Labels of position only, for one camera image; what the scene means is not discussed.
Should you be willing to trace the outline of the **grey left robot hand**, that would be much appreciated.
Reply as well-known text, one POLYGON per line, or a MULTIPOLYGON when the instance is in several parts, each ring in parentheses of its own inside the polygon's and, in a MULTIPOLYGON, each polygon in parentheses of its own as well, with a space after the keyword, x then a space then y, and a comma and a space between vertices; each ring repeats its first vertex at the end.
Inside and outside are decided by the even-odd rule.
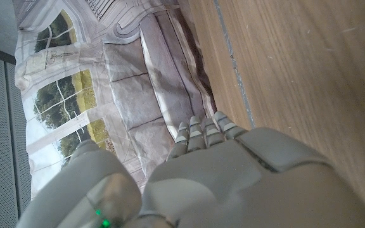
POLYGON ((143 190, 114 154, 80 143, 18 226, 365 227, 365 202, 314 149, 218 111, 180 124, 143 190))

